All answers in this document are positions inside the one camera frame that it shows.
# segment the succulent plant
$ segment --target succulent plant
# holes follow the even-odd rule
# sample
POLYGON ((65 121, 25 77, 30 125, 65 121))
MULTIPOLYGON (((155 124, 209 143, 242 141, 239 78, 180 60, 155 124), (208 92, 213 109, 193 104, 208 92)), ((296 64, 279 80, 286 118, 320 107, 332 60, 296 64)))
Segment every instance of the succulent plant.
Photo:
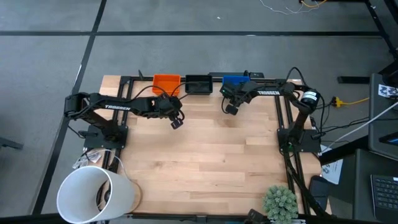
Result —
POLYGON ((262 208, 269 219, 276 223, 289 224, 298 217, 296 195, 284 186, 272 186, 262 198, 262 208))

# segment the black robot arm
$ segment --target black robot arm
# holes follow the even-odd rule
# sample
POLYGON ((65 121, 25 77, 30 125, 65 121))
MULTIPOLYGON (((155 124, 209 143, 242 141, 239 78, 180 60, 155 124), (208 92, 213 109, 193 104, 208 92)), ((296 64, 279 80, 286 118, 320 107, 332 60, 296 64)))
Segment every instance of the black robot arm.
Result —
POLYGON ((290 130, 285 140, 287 144, 295 146, 300 145, 305 121, 316 110, 320 98, 320 94, 315 89, 286 80, 270 80, 265 83, 250 81, 239 85, 226 83, 221 87, 220 92, 226 99, 229 99, 225 111, 233 115, 236 115, 238 107, 242 103, 250 103, 257 96, 284 96, 287 98, 298 108, 297 118, 289 127, 290 130), (304 92, 301 100, 295 96, 295 91, 304 92))
POLYGON ((132 100, 104 96, 99 93, 77 93, 65 98, 64 116, 69 119, 82 119, 100 129, 105 141, 118 141, 121 133, 117 124, 107 120, 94 110, 110 109, 130 111, 145 118, 168 118, 174 129, 183 124, 182 104, 176 96, 137 97, 132 100))

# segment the black tray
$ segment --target black tray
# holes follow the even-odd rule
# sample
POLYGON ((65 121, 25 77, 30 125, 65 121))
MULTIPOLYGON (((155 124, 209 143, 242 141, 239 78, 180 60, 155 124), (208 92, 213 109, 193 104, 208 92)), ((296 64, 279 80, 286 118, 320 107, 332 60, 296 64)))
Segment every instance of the black tray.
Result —
POLYGON ((211 75, 186 75, 185 76, 185 92, 190 95, 210 95, 213 92, 213 79, 211 75))

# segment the gray carpet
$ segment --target gray carpet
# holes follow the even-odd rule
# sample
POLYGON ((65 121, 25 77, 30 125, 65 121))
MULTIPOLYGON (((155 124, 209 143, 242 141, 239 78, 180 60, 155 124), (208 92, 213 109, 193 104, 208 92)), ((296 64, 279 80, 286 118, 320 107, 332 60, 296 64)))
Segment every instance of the gray carpet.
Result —
MULTIPOLYGON (((286 12, 286 6, 299 8, 296 1, 263 2, 286 12)), ((91 30, 99 5, 100 0, 0 0, 0 30, 91 30)), ((382 2, 375 5, 392 41, 398 44, 398 29, 386 7, 382 2)), ((99 30, 326 31, 376 30, 376 26, 361 3, 327 2, 312 12, 285 16, 256 0, 115 0, 108 1, 99 30)), ((72 89, 87 40, 0 37, 0 136, 24 144, 21 151, 0 150, 0 217, 30 212, 62 116, 63 99, 72 89)), ((369 95, 368 86, 339 85, 336 77, 368 76, 391 62, 381 38, 97 37, 80 90, 96 92, 103 75, 137 75, 138 69, 148 76, 249 70, 282 78, 290 67, 297 66, 326 100, 339 96, 354 101, 369 95)), ((331 108, 326 125, 346 124, 367 115, 367 102, 331 108)), ((319 111, 313 116, 319 123, 319 111)), ((87 127, 81 121, 71 126, 87 127)), ((325 139, 336 139, 349 130, 331 132, 325 139)), ((360 130, 348 140, 365 134, 365 129, 360 130)), ((57 212, 57 190, 82 147, 83 141, 68 131, 44 213, 57 212)), ((332 187, 332 211, 349 218, 351 202, 339 187, 332 187)))

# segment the white cup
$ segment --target white cup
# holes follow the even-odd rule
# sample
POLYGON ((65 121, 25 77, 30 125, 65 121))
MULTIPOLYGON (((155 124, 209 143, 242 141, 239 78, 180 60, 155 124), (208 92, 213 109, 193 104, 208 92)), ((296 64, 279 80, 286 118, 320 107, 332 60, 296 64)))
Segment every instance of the white cup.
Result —
POLYGON ((73 171, 62 182, 57 195, 57 208, 61 217, 75 224, 109 220, 131 211, 134 187, 124 176, 96 166, 86 166, 73 171), (96 204, 101 185, 109 181, 111 194, 102 211, 96 204))

